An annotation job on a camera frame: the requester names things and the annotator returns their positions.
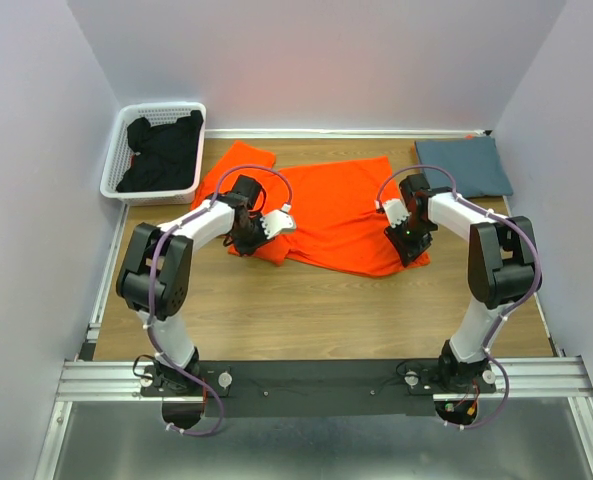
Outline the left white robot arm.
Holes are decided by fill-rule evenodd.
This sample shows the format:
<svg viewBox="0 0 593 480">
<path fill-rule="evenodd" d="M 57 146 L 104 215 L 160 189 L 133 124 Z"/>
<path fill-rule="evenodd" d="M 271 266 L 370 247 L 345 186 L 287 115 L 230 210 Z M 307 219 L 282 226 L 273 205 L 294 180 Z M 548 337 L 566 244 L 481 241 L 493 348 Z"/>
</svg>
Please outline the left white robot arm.
<svg viewBox="0 0 593 480">
<path fill-rule="evenodd" d="M 155 351 L 155 366 L 164 384 L 177 395 L 190 393 L 196 385 L 216 397 L 229 393 L 232 374 L 215 377 L 213 389 L 200 377 L 198 348 L 185 331 L 180 310 L 189 293 L 194 254 L 210 241 L 225 237 L 242 256 L 251 255 L 283 233 L 292 232 L 290 216 L 293 189 L 287 199 L 267 214 L 256 206 L 267 195 L 259 181 L 240 175 L 233 187 L 222 193 L 223 179 L 199 207 L 158 226 L 141 223 L 132 236 L 120 267 L 116 292 L 142 320 Z"/>
</svg>

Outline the orange t shirt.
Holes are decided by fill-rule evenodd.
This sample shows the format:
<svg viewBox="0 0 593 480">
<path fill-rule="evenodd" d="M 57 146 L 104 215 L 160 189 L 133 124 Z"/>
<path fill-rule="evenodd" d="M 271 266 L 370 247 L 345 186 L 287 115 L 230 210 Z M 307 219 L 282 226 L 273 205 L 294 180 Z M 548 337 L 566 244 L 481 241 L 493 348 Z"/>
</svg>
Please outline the orange t shirt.
<svg viewBox="0 0 593 480">
<path fill-rule="evenodd" d="M 386 216 L 376 211 L 375 200 L 382 183 L 393 171 L 387 156 L 328 164 L 278 168 L 273 152 L 235 141 L 200 182 L 191 209 L 213 193 L 219 178 L 230 168 L 255 164 L 280 171 L 293 188 L 292 208 L 296 231 L 280 235 L 252 255 L 282 265 L 286 259 L 316 267 L 368 276 L 386 277 L 406 268 L 430 264 L 428 253 L 421 254 L 409 267 L 387 239 Z M 263 214 L 278 209 L 287 198 L 282 180 L 266 171 L 243 169 L 230 174 L 220 192 L 231 189 L 238 175 L 261 183 L 268 199 L 257 201 Z"/>
</svg>

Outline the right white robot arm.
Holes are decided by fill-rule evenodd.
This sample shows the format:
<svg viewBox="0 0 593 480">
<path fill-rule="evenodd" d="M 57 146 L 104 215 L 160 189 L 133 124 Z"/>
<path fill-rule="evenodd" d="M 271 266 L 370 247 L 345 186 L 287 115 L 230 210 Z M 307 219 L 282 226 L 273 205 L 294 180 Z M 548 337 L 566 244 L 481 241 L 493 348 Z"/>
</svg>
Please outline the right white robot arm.
<svg viewBox="0 0 593 480">
<path fill-rule="evenodd" d="M 457 331 L 446 341 L 432 380 L 456 392 L 481 378 L 491 347 L 512 313 L 540 288 L 542 269 L 531 221 L 507 217 L 467 200 L 450 185 L 433 188 L 422 173 L 399 183 L 400 196 L 375 206 L 385 215 L 385 236 L 408 267 L 444 227 L 468 243 L 467 283 L 471 300 Z"/>
</svg>

